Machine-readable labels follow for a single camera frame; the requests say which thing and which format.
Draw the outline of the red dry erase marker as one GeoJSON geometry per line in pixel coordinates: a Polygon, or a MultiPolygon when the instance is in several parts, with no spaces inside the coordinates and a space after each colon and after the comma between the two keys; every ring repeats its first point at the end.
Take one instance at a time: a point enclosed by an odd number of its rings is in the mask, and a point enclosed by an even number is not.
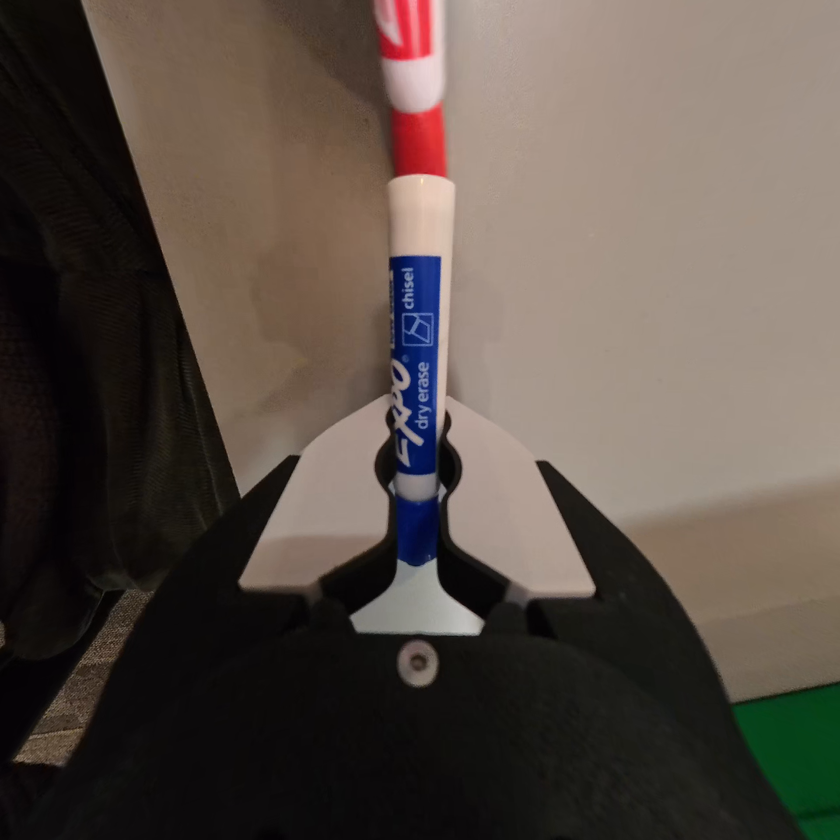
{"type": "Polygon", "coordinates": [[[397,176],[448,176],[444,1],[373,1],[397,176]]]}

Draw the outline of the green cloth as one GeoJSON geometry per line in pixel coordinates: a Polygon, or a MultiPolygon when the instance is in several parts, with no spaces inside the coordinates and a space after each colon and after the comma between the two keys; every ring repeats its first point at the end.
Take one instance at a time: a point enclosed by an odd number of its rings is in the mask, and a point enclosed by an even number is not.
{"type": "Polygon", "coordinates": [[[807,838],[839,838],[839,685],[746,700],[733,712],[807,838]]]}

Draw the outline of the blue dry erase marker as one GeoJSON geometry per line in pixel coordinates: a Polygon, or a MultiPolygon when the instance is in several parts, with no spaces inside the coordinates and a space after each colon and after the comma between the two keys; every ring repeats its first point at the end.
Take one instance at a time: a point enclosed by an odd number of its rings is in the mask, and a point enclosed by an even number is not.
{"type": "Polygon", "coordinates": [[[387,199],[397,557],[417,567],[437,556],[455,184],[402,175],[389,182],[387,199]]]}

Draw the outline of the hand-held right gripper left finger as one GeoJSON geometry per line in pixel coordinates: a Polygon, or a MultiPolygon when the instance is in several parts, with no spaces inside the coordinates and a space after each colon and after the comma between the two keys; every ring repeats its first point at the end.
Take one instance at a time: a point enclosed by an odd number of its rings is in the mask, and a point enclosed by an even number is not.
{"type": "Polygon", "coordinates": [[[394,512],[375,462],[389,441],[388,395],[305,447],[238,579],[245,592],[316,598],[329,575],[378,547],[394,512]]]}

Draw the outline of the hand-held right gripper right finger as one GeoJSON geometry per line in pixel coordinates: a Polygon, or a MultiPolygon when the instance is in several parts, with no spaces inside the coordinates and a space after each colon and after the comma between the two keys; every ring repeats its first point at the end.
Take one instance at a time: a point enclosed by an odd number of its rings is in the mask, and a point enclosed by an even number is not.
{"type": "Polygon", "coordinates": [[[445,497],[455,549],[505,579],[509,601],[593,597],[595,584],[536,458],[462,403],[448,401],[447,409],[446,441],[460,465],[445,497]]]}

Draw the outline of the dark olive trousers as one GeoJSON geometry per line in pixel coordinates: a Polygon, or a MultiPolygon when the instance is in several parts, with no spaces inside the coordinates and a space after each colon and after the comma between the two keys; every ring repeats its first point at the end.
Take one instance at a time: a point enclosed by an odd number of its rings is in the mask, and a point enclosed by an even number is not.
{"type": "Polygon", "coordinates": [[[238,499],[81,2],[2,2],[2,628],[53,658],[238,499]]]}

